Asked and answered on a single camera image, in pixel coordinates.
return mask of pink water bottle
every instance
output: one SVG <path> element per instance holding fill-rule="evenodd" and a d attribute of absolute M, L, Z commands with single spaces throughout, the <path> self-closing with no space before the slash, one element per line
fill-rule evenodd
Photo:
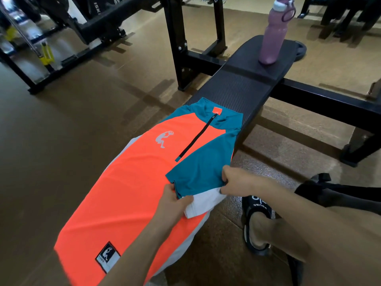
<path fill-rule="evenodd" d="M 269 25 L 263 36 L 260 63 L 273 64 L 278 59 L 280 48 L 286 37 L 287 25 L 295 13 L 294 0 L 275 0 L 269 13 Z"/>

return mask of brown floor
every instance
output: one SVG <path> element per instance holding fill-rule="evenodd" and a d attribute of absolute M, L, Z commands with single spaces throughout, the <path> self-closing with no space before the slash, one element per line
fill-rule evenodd
<path fill-rule="evenodd" d="M 206 49 L 216 38 L 214 26 L 209 26 L 213 9 L 187 6 L 183 11 L 189 48 Z M 224 13 L 228 57 L 263 33 L 267 16 L 228 9 Z M 162 10 L 139 12 L 123 26 L 129 33 L 125 42 L 37 96 L 30 96 L 0 64 L 3 285 L 68 284 L 52 252 L 64 223 L 128 141 L 181 106 L 207 80 L 200 76 L 186 93 L 177 91 Z M 320 33 L 314 21 L 290 23 L 287 38 L 304 42 L 308 52 L 287 77 L 360 98 L 380 78 L 381 35 L 372 31 L 360 42 L 340 43 L 332 37 L 319 39 Z M 63 34 L 74 38 L 69 30 Z M 289 189 L 319 172 L 331 173 L 335 182 L 381 186 L 380 153 L 358 168 L 336 160 L 336 148 L 348 142 L 352 130 L 269 99 L 232 164 L 273 177 Z M 169 285 L 290 285 L 281 251 L 257 257 L 246 250 L 240 202 L 231 197 L 216 207 L 190 249 L 166 270 Z"/>

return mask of hand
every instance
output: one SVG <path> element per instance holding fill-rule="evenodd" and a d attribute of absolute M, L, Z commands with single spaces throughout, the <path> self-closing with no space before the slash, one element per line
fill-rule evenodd
<path fill-rule="evenodd" d="M 184 215 L 185 208 L 192 202 L 193 196 L 186 196 L 178 200 L 174 192 L 174 185 L 165 185 L 163 195 L 151 222 L 158 226 L 160 230 L 167 232 L 168 237 L 172 228 Z"/>
<path fill-rule="evenodd" d="M 237 197 L 258 196 L 261 189 L 271 186 L 273 182 L 269 178 L 228 165 L 222 168 L 222 180 L 227 184 L 221 188 L 221 193 Z"/>

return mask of black zipper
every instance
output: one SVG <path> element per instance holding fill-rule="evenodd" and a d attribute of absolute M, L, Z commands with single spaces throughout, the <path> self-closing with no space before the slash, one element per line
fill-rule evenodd
<path fill-rule="evenodd" d="M 196 135 L 196 137 L 190 142 L 190 144 L 188 144 L 188 146 L 182 151 L 182 153 L 179 154 L 179 156 L 176 158 L 176 162 L 178 162 L 184 156 L 184 154 L 186 154 L 186 152 L 192 147 L 196 140 L 205 132 L 205 130 L 207 130 L 208 126 L 211 124 L 211 122 L 213 121 L 213 119 L 215 119 L 216 116 L 217 113 L 210 118 L 210 120 L 207 122 L 207 124 L 205 124 L 204 128 L 198 133 L 198 135 Z"/>

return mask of teal fabric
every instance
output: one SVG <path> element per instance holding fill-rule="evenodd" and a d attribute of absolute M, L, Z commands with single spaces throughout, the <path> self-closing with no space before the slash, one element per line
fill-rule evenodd
<path fill-rule="evenodd" d="M 226 129 L 227 131 L 229 129 L 234 130 L 236 128 L 241 128 L 242 118 L 243 118 L 242 113 L 237 113 L 226 107 L 218 105 L 210 100 L 207 100 L 204 97 L 201 98 L 196 103 L 193 103 L 191 105 L 183 105 L 179 107 L 171 115 L 169 115 L 167 118 L 165 118 L 161 122 L 172 119 L 177 116 L 182 116 L 182 115 L 190 114 L 194 112 L 200 120 L 207 123 L 210 117 L 213 116 L 214 107 L 221 108 L 222 113 L 221 115 L 216 116 L 211 126 L 213 126 L 216 129 Z"/>
<path fill-rule="evenodd" d="M 224 165 L 230 165 L 234 144 L 241 128 L 220 135 L 191 153 L 166 174 L 179 198 L 221 187 Z"/>

